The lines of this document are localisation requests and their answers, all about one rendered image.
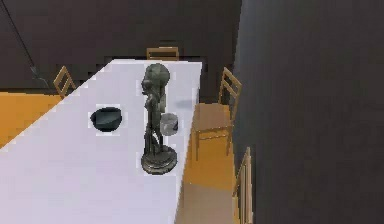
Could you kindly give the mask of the dark bronze statue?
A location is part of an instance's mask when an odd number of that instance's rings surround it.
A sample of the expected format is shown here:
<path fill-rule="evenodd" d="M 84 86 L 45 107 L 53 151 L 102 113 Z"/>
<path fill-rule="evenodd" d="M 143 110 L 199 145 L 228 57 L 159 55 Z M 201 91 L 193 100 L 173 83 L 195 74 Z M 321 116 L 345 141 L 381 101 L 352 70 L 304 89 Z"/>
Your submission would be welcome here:
<path fill-rule="evenodd" d="M 161 115 L 165 111 L 162 102 L 169 79 L 169 70 L 163 64 L 155 63 L 146 68 L 141 82 L 142 94 L 146 96 L 144 107 L 147 110 L 145 146 L 141 165 L 143 170 L 151 175 L 166 174 L 177 164 L 177 153 L 164 144 L 160 125 Z"/>

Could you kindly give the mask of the grey mug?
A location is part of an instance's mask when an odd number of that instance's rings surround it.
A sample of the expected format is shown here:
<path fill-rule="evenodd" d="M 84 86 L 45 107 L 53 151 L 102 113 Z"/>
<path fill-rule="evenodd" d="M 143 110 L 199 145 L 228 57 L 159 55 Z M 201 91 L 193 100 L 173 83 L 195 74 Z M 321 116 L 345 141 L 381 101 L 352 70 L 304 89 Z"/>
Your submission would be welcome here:
<path fill-rule="evenodd" d="M 164 113 L 160 120 L 160 130 L 165 136 L 172 136 L 178 131 L 178 117 L 176 114 Z"/>

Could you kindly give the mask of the white table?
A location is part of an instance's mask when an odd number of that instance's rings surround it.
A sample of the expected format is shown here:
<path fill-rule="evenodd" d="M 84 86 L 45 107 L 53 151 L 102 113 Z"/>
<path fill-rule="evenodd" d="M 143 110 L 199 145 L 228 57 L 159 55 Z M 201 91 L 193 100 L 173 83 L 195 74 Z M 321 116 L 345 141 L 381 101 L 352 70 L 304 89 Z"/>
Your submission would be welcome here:
<path fill-rule="evenodd" d="M 194 107 L 199 62 L 166 62 L 166 109 L 178 132 L 165 138 L 176 167 L 141 167 L 147 114 L 141 82 L 147 60 L 115 59 L 0 150 L 0 224 L 174 224 Z M 112 132 L 90 116 L 121 110 Z"/>

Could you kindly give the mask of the wooden chair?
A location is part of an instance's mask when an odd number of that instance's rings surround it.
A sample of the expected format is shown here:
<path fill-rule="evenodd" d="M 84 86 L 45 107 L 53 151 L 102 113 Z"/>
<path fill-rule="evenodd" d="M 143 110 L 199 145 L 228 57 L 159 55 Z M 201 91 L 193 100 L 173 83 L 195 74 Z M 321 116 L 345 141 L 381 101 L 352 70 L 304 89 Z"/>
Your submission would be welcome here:
<path fill-rule="evenodd" d="M 232 144 L 234 122 L 242 91 L 241 82 L 226 67 L 223 68 L 216 103 L 198 103 L 192 123 L 192 148 L 195 160 L 199 160 L 200 142 L 218 138 L 226 139 L 226 155 Z"/>
<path fill-rule="evenodd" d="M 65 66 L 61 67 L 53 81 L 53 85 L 61 98 L 65 98 L 67 96 L 69 89 L 76 89 L 76 85 L 71 77 L 71 74 Z"/>
<path fill-rule="evenodd" d="M 179 49 L 177 47 L 151 47 L 146 49 L 148 60 L 178 61 Z"/>
<path fill-rule="evenodd" d="M 247 148 L 232 191 L 234 224 L 253 224 L 252 199 L 252 158 Z"/>

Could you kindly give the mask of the black bowl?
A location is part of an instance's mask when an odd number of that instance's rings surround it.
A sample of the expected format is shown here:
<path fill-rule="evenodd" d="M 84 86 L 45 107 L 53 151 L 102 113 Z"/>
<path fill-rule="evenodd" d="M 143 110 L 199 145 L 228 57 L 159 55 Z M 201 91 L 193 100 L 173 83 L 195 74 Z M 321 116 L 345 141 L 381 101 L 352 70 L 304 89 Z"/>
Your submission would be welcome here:
<path fill-rule="evenodd" d="M 122 113 L 116 107 L 104 107 L 96 110 L 90 116 L 93 126 L 101 132 L 112 132 L 119 128 Z"/>

